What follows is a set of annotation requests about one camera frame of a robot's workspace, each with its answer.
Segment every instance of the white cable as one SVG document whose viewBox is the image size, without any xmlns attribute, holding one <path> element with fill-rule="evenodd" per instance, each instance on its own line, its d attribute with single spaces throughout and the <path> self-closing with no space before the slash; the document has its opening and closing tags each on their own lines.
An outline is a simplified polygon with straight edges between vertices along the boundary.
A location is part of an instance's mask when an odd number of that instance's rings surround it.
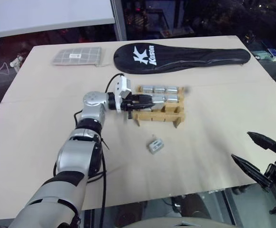
<svg viewBox="0 0 276 228">
<path fill-rule="evenodd" d="M 10 72 L 9 72 L 9 68 L 8 68 L 8 65 L 7 65 L 6 62 L 4 62 L 3 65 L 0 67 L 0 71 L 3 69 L 4 66 L 6 66 L 7 72 L 8 72 L 8 73 L 7 73 L 7 74 L 6 74 L 6 73 L 0 73 L 0 74 L 1 74 L 1 75 L 9 75 Z"/>
</svg>

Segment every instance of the white desk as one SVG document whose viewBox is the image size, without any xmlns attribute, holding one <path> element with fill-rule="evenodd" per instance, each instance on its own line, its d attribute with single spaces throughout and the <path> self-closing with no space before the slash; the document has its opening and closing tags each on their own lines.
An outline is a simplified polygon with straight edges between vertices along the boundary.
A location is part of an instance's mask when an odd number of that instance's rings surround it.
<svg viewBox="0 0 276 228">
<path fill-rule="evenodd" d="M 0 219 L 12 218 L 43 182 L 52 177 L 60 147 L 74 128 L 73 113 L 89 91 L 104 91 L 119 71 L 113 53 L 126 42 L 34 47 L 0 104 Z M 164 39 L 148 42 L 195 48 L 245 48 L 235 36 Z M 105 67 L 53 66 L 63 48 L 103 48 Z M 234 163 L 234 153 L 265 171 L 276 154 L 264 151 L 246 134 L 276 140 L 276 83 L 251 57 L 242 66 L 192 68 L 156 75 L 126 75 L 141 84 L 190 86 L 186 119 L 132 120 L 107 112 L 102 131 L 108 170 L 106 206 L 253 183 Z M 153 137 L 165 147 L 155 155 Z M 102 181 L 87 186 L 83 209 L 98 208 Z"/>
<path fill-rule="evenodd" d="M 0 0 L 0 37 L 113 23 L 109 0 Z"/>
</svg>

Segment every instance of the gray pouch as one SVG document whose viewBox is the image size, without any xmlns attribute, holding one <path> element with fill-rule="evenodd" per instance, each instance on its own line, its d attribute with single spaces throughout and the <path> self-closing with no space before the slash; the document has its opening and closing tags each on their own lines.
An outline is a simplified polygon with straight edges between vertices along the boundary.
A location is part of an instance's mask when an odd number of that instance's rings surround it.
<svg viewBox="0 0 276 228">
<path fill-rule="evenodd" d="M 79 47 L 63 49 L 52 60 L 53 65 L 96 65 L 99 66 L 100 47 Z"/>
</svg>

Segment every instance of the white logo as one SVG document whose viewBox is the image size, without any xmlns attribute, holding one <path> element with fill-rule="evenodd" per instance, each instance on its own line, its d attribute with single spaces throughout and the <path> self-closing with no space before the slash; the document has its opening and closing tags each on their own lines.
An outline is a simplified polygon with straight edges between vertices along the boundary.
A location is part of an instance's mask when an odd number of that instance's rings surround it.
<svg viewBox="0 0 276 228">
<path fill-rule="evenodd" d="M 149 51 L 149 58 L 148 60 L 144 59 L 144 58 L 147 58 L 148 55 L 147 55 L 147 50 L 145 49 L 144 52 L 142 54 L 140 54 L 138 51 L 137 51 L 137 48 L 136 46 L 134 47 L 134 54 L 135 56 L 133 56 L 134 60 L 135 61 L 139 61 L 140 63 L 144 63 L 145 65 L 148 64 L 148 62 L 150 64 L 153 64 L 153 65 L 157 65 L 156 63 L 156 58 L 155 58 L 155 50 L 154 50 L 154 46 L 150 45 L 148 47 L 148 51 Z"/>
</svg>

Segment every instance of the barcode label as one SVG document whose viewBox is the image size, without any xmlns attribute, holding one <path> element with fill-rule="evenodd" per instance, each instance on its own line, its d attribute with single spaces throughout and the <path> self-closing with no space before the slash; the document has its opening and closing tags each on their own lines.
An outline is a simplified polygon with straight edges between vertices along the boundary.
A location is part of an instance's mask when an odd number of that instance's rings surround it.
<svg viewBox="0 0 276 228">
<path fill-rule="evenodd" d="M 81 58 L 81 54 L 69 54 L 70 58 Z"/>
</svg>

